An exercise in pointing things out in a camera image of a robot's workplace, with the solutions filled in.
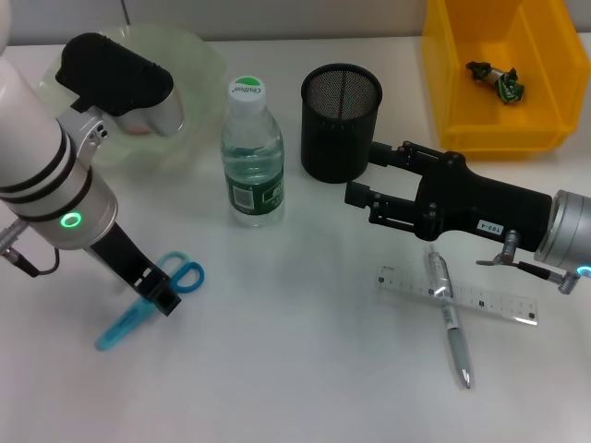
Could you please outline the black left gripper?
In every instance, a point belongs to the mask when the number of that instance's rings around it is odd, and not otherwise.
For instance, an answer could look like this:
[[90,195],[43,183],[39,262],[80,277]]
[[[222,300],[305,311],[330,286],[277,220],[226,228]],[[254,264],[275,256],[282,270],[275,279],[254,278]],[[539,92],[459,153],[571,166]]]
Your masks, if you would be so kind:
[[171,279],[136,247],[115,222],[87,251],[124,281],[137,295],[152,302],[165,316],[181,303]]

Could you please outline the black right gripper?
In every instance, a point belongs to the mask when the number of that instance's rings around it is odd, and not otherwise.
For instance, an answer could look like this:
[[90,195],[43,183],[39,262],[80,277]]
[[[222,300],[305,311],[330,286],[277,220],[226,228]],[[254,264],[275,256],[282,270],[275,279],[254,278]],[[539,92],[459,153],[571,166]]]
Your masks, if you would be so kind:
[[408,140],[398,148],[372,142],[368,162],[423,174],[415,202],[347,183],[344,202],[369,208],[370,223],[415,232],[426,241],[461,231],[502,243],[514,230],[518,246],[529,252],[538,249],[548,229],[551,196],[475,174],[461,154],[443,156]]

